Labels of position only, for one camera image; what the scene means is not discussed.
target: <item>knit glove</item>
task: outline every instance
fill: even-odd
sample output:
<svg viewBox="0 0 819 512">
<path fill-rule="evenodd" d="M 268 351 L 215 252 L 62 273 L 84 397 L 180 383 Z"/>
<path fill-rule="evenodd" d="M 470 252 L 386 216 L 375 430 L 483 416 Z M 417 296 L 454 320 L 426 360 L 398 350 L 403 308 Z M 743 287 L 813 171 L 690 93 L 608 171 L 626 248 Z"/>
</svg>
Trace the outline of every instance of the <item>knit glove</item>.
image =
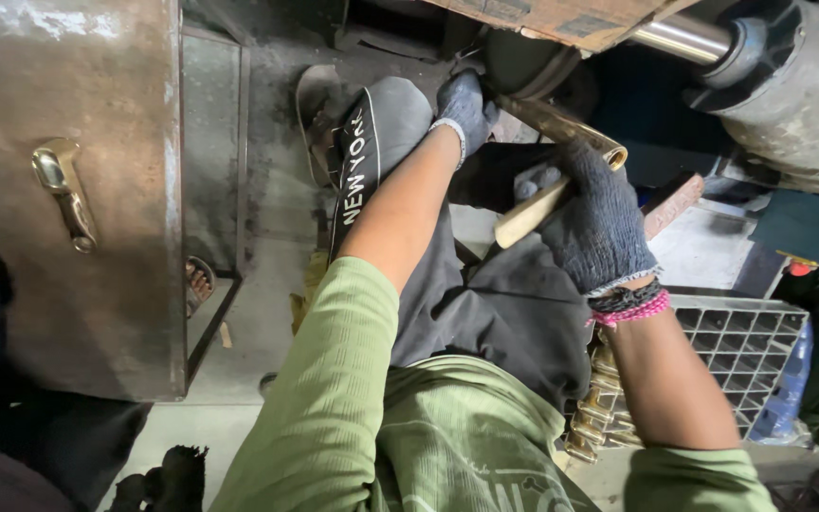
<svg viewBox="0 0 819 512">
<path fill-rule="evenodd" d="M 448 125 L 461 138 L 461 164 L 480 148 L 498 122 L 498 107 L 482 98 L 479 74 L 465 69 L 438 89 L 438 118 L 429 130 Z"/>
<path fill-rule="evenodd" d="M 643 234 L 637 194 L 624 169 L 612 172 L 585 142 L 564 146 L 555 167 L 571 177 L 577 192 L 540 225 L 555 263 L 586 297 L 659 272 Z"/>
</svg>

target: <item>cabinet door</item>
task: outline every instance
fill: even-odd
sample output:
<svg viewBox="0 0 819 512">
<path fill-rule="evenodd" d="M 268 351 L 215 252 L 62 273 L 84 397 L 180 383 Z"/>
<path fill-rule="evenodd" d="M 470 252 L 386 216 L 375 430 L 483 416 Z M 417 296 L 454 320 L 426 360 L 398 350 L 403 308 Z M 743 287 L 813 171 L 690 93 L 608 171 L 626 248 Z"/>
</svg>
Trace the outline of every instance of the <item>cabinet door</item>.
<svg viewBox="0 0 819 512">
<path fill-rule="evenodd" d="M 0 0 L 8 346 L 52 388 L 185 394 L 179 118 L 176 0 Z M 58 137 L 79 147 L 71 161 L 96 228 L 86 253 L 32 166 Z"/>
</svg>

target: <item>pink bracelet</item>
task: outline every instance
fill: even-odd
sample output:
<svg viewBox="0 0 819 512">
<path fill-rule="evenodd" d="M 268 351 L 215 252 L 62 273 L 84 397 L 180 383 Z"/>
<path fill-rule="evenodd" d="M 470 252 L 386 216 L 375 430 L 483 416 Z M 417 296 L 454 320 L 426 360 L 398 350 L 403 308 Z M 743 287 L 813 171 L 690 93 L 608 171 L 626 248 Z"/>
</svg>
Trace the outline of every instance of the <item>pink bracelet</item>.
<svg viewBox="0 0 819 512">
<path fill-rule="evenodd" d="M 614 329 L 615 325 L 617 325 L 619 321 L 640 320 L 642 318 L 649 318 L 657 315 L 668 309 L 670 303 L 669 291 L 663 289 L 658 295 L 650 299 L 648 302 L 629 310 L 616 312 L 593 311 L 592 320 L 596 320 L 597 323 L 608 325 L 608 327 Z"/>
</svg>

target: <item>door handle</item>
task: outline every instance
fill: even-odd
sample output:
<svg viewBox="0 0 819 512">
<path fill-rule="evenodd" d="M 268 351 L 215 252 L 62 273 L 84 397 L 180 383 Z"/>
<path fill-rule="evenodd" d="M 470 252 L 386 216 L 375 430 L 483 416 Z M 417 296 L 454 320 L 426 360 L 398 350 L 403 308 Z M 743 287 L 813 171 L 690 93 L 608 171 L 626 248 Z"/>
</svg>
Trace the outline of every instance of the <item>door handle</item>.
<svg viewBox="0 0 819 512">
<path fill-rule="evenodd" d="M 74 140 L 54 138 L 38 147 L 31 161 L 40 184 L 62 212 L 74 249 L 89 254 L 97 249 L 97 228 L 72 163 L 80 150 Z"/>
</svg>

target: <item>chrome rod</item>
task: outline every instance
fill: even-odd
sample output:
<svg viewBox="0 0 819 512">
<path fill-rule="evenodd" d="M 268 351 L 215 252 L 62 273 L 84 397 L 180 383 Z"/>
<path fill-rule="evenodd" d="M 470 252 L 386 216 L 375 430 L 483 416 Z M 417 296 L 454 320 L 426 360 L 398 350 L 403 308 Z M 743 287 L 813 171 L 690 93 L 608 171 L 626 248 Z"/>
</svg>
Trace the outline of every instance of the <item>chrome rod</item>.
<svg viewBox="0 0 819 512">
<path fill-rule="evenodd" d="M 732 46 L 729 31 L 684 15 L 671 15 L 641 28 L 631 41 L 686 58 L 697 64 L 712 64 Z"/>
</svg>

